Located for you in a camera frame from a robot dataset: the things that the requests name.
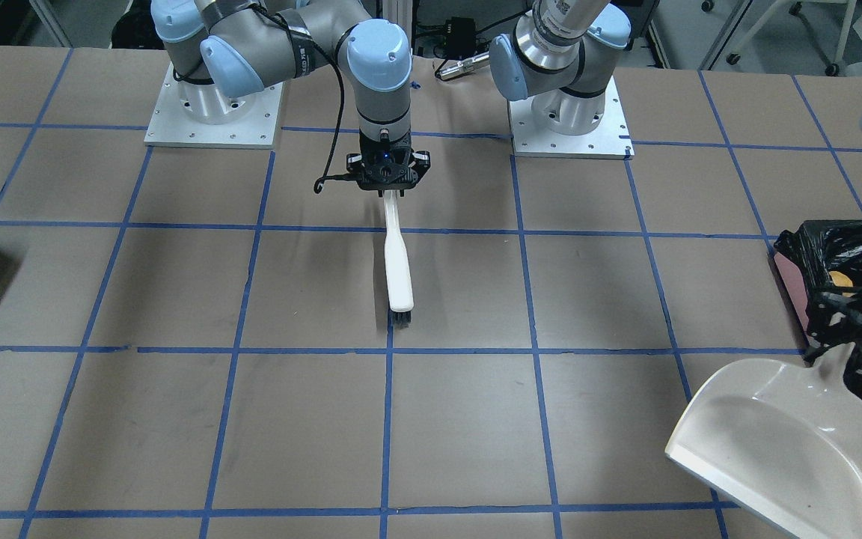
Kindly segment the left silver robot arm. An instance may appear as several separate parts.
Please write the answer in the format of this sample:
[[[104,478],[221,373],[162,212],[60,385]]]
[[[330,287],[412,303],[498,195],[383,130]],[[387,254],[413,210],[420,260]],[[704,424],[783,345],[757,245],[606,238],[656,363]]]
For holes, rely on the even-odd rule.
[[[533,158],[634,156],[614,70],[632,22],[608,1],[537,1],[490,41],[513,152]]]

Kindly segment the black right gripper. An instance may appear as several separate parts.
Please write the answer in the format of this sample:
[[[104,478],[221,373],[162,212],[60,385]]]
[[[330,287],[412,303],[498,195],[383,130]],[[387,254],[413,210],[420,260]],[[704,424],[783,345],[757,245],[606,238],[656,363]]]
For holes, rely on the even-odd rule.
[[[360,153],[346,155],[346,179],[365,191],[374,191],[382,198],[385,191],[394,190],[403,198],[431,168],[428,151],[412,147],[412,134],[399,138],[381,135],[377,139],[358,134]]]

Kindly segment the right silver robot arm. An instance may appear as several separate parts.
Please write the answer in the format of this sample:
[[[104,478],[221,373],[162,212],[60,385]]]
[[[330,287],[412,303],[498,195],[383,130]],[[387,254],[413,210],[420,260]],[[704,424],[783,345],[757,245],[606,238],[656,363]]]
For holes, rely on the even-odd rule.
[[[341,180],[403,193],[429,170],[427,151],[412,147],[409,37],[362,2],[153,1],[150,16],[172,79],[226,100],[331,68],[338,94],[352,89],[359,126]]]

